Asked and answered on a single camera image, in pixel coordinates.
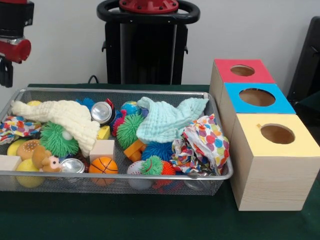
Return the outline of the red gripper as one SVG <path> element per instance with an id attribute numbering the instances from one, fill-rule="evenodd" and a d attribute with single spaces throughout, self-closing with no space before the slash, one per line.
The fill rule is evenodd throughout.
<path id="1" fill-rule="evenodd" d="M 31 42 L 25 38 L 0 39 L 0 85 L 6 88 L 13 86 L 12 62 L 26 61 L 31 52 Z"/>

